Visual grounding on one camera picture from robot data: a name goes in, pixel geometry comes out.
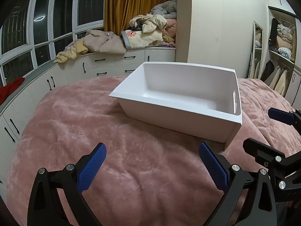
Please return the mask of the white storage box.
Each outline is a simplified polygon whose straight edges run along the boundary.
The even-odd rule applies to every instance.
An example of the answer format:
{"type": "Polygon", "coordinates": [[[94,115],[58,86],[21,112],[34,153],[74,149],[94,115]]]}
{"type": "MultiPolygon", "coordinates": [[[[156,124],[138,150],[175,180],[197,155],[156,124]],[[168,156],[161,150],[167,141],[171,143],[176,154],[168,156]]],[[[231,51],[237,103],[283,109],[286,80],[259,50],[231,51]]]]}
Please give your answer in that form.
{"type": "Polygon", "coordinates": [[[238,79],[229,68],[144,62],[109,96],[128,117],[226,145],[242,126],[238,79]]]}

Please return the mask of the open wardrobe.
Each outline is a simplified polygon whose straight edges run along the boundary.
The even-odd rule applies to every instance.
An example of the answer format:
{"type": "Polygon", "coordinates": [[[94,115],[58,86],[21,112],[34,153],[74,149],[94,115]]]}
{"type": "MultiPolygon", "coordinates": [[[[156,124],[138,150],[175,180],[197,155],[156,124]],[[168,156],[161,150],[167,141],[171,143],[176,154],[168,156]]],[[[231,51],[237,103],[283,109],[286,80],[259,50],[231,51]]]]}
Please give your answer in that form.
{"type": "Polygon", "coordinates": [[[300,20],[289,11],[268,6],[268,30],[253,22],[247,77],[260,79],[300,108],[300,20]]]}

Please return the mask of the pink fluffy bed blanket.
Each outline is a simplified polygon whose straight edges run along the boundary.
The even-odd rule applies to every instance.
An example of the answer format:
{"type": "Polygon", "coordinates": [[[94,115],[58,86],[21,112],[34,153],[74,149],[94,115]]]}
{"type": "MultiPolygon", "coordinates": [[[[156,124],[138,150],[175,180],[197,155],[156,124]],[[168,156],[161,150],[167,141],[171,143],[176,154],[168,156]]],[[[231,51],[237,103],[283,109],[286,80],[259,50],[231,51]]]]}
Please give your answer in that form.
{"type": "Polygon", "coordinates": [[[61,170],[102,142],[108,155],[84,192],[103,225],[202,225],[219,202],[198,155],[201,139],[127,117],[111,91],[123,77],[56,88],[27,123],[7,180],[7,206],[20,225],[38,169],[61,170]]]}

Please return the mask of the white window cabinet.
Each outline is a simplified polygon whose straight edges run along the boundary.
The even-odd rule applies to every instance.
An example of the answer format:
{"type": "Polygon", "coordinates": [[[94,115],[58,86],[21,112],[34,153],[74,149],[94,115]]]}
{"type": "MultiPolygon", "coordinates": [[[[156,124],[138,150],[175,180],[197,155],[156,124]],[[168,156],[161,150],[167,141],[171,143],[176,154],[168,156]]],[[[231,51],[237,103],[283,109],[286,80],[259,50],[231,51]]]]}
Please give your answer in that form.
{"type": "Polygon", "coordinates": [[[1,104],[1,198],[6,201],[7,178],[22,133],[37,104],[56,87],[96,76],[127,76],[143,62],[173,62],[173,47],[127,50],[124,55],[89,53],[64,64],[49,61],[32,71],[1,104]]]}

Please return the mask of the red garment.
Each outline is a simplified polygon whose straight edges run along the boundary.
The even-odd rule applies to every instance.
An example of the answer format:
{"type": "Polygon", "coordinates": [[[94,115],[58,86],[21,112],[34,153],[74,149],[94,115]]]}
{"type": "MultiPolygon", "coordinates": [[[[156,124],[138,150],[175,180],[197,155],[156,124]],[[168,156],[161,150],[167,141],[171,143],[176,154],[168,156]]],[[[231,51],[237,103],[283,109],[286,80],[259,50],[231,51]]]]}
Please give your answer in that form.
{"type": "Polygon", "coordinates": [[[13,82],[8,83],[0,89],[0,105],[25,81],[24,77],[18,77],[13,82]]]}

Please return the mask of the grey quilt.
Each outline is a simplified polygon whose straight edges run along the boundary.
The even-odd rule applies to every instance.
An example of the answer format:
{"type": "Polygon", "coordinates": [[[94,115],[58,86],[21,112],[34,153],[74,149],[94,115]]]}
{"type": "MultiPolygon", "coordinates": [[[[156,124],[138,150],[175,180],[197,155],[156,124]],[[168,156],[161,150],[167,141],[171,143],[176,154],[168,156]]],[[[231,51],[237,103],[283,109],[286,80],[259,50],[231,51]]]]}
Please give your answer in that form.
{"type": "Polygon", "coordinates": [[[165,19],[177,18],[177,0],[170,0],[158,4],[151,9],[152,15],[162,15],[165,19]]]}

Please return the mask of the yellow cloth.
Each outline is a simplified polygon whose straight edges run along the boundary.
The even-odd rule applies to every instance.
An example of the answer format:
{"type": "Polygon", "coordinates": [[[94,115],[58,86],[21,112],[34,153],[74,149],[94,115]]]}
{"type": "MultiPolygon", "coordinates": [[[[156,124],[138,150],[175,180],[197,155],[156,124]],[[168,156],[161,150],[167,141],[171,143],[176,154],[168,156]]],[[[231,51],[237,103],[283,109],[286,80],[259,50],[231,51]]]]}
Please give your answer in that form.
{"type": "Polygon", "coordinates": [[[89,49],[84,45],[84,39],[79,39],[67,50],[59,52],[55,57],[54,63],[66,63],[68,60],[74,60],[83,54],[87,54],[88,51],[89,49]]]}

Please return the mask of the cream crumpled garment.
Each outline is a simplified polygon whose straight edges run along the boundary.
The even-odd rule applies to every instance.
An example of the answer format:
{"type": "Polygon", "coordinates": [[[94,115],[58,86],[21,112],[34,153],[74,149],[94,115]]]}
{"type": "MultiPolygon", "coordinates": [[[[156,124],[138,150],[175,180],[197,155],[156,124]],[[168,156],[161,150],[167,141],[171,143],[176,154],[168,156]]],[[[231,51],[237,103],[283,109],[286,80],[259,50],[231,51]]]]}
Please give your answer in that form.
{"type": "Polygon", "coordinates": [[[129,25],[130,27],[142,26],[143,33],[151,33],[157,29],[163,31],[167,26],[167,19],[160,14],[137,15],[129,21],[129,25]]]}

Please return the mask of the floral cream blanket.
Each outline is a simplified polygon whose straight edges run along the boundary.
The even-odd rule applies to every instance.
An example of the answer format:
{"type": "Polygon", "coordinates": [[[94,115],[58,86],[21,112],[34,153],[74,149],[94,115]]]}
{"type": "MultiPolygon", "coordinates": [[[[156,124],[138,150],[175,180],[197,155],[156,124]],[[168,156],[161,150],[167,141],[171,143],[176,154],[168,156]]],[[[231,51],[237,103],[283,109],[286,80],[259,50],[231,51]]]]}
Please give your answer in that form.
{"type": "Polygon", "coordinates": [[[174,41],[169,40],[169,37],[163,35],[160,30],[155,30],[151,33],[144,33],[143,31],[126,30],[121,32],[125,48],[127,50],[135,50],[147,47],[175,47],[174,41]]]}

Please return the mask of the beige jacket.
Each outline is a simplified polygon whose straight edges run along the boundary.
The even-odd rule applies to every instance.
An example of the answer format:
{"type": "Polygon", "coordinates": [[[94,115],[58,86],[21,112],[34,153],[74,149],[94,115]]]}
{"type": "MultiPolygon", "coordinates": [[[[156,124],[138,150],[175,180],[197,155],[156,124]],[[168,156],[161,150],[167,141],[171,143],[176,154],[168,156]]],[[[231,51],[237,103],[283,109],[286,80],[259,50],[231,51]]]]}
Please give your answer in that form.
{"type": "Polygon", "coordinates": [[[121,38],[113,32],[88,30],[83,45],[95,53],[124,55],[127,52],[121,38]]]}

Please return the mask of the white framed window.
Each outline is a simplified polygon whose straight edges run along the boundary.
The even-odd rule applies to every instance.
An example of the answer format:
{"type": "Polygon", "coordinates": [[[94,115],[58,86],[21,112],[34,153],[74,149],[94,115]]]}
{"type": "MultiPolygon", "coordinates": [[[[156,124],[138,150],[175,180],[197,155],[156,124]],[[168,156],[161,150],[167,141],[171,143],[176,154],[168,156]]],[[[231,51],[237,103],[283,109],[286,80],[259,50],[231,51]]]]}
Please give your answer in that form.
{"type": "Polygon", "coordinates": [[[17,0],[1,26],[1,86],[53,60],[90,29],[104,28],[105,0],[17,0]]]}

